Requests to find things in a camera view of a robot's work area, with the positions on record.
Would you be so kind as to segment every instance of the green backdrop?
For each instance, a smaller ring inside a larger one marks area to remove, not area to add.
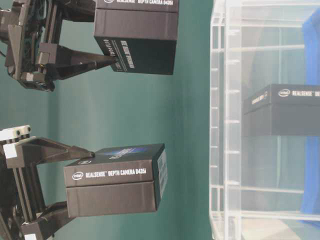
[[[3,9],[11,0],[1,0]],[[212,1],[182,0],[173,76],[111,68],[26,90],[0,58],[0,129],[30,124],[32,135],[92,151],[165,143],[169,180],[157,213],[78,218],[64,239],[209,240],[209,42]],[[93,25],[64,22],[61,45],[100,53]],[[65,201],[63,166],[39,167],[47,204]]]

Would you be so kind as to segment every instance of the cable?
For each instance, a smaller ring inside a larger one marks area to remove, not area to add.
[[[6,55],[2,51],[0,51],[0,55],[3,56],[4,58],[6,57]]]

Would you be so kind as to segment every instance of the barcode sticker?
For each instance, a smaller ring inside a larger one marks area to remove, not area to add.
[[[158,168],[159,168],[159,181],[160,181],[160,196],[162,198],[168,182],[167,154],[165,150],[163,151],[163,153],[158,159]]]

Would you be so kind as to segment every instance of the clear acrylic box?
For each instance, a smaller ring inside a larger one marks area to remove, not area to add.
[[[320,239],[320,211],[302,210],[308,136],[243,135],[245,99],[270,84],[306,84],[302,28],[319,8],[320,0],[214,1],[209,166],[213,239]]]

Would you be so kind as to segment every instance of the white sticker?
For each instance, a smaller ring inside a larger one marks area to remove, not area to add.
[[[37,240],[37,237],[35,234],[28,234],[28,235],[24,235],[24,239],[25,240]]]
[[[166,150],[163,151],[161,156],[158,159],[158,168],[159,168],[159,181],[160,181],[160,196],[164,195],[166,185],[168,182],[168,167],[167,167],[167,154]]]

